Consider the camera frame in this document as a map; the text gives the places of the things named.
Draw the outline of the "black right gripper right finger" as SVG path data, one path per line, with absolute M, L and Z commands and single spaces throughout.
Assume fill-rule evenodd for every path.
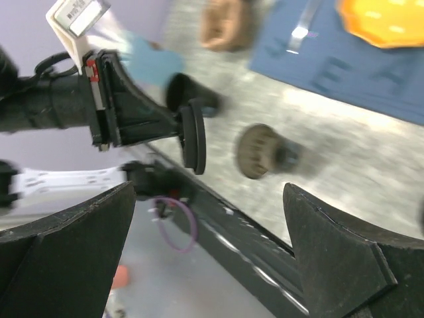
M 349 215 L 294 184 L 284 213 L 311 317 L 422 317 L 423 241 Z

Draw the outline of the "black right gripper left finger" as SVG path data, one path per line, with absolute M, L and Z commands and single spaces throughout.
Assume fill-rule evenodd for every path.
M 1 231 L 1 316 L 101 317 L 133 218 L 125 182 Z

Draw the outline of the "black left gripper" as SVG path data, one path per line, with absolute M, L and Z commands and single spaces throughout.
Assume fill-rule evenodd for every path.
M 53 72 L 69 57 L 54 54 L 21 77 L 1 52 L 1 132 L 88 126 L 101 151 L 177 136 L 174 116 L 133 83 L 115 51 L 88 52 L 80 74 L 75 66 Z

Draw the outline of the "black cup lid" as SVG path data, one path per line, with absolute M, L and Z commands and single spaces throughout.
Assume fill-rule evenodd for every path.
M 182 148 L 184 167 L 193 170 L 195 175 L 202 175 L 206 166 L 205 125 L 201 112 L 201 99 L 190 99 L 180 107 L 179 140 Z

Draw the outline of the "black takeout coffee cup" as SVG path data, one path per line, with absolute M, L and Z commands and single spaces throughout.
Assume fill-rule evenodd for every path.
M 236 162 L 247 178 L 257 180 L 267 173 L 291 171 L 299 162 L 302 145 L 278 134 L 272 127 L 250 125 L 240 136 Z

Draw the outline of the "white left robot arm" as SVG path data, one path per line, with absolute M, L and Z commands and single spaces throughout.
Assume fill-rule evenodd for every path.
M 32 134 L 48 142 L 49 132 L 85 127 L 102 152 L 177 135 L 177 120 L 133 83 L 116 51 L 89 52 L 82 68 L 56 73 L 54 66 L 69 58 L 66 52 L 55 54 L 31 77 L 21 77 L 1 53 L 2 133 Z M 69 172 L 2 166 L 1 205 L 64 192 L 99 193 L 133 172 L 133 166 Z

